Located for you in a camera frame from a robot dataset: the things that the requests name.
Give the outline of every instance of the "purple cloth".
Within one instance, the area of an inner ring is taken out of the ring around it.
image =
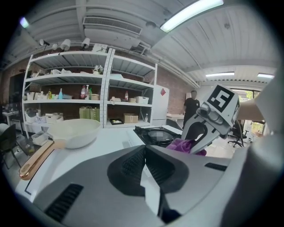
[[[169,146],[167,146],[167,149],[183,152],[183,153],[190,153],[191,147],[194,140],[182,140],[182,139],[175,139]],[[197,153],[197,155],[205,156],[207,152],[205,150],[202,150]]]

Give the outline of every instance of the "green bag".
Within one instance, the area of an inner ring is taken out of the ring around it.
[[[99,122],[99,108],[94,108],[90,110],[90,119]]]
[[[79,109],[79,116],[83,119],[90,119],[90,109],[87,107],[82,107]]]

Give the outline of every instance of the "red label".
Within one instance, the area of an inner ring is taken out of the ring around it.
[[[166,93],[165,89],[161,90],[161,95],[164,96],[164,94]]]

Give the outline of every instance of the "fluorescent light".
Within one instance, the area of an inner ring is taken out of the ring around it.
[[[169,32],[173,30],[176,26],[185,22],[191,17],[196,16],[199,13],[202,13],[206,10],[212,9],[214,7],[223,5],[223,0],[199,0],[196,3],[184,8],[179,13],[174,15],[171,19],[165,22],[160,28],[164,32]]]
[[[258,77],[270,78],[270,79],[274,78],[274,76],[271,75],[271,74],[263,74],[263,73],[259,73],[257,76]]]
[[[246,92],[245,90],[238,90],[238,89],[232,89],[232,90],[236,91],[236,92],[238,92],[238,91]]]
[[[210,76],[234,76],[234,72],[227,72],[227,73],[215,73],[215,74],[207,74],[206,77]]]
[[[23,26],[23,28],[26,28],[28,26],[28,21],[26,20],[26,18],[22,18],[20,20],[20,24]]]

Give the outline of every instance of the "white bowl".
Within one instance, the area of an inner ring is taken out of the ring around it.
[[[56,123],[47,133],[54,140],[66,140],[66,148],[76,149],[91,143],[98,134],[101,124],[96,120],[73,119]]]

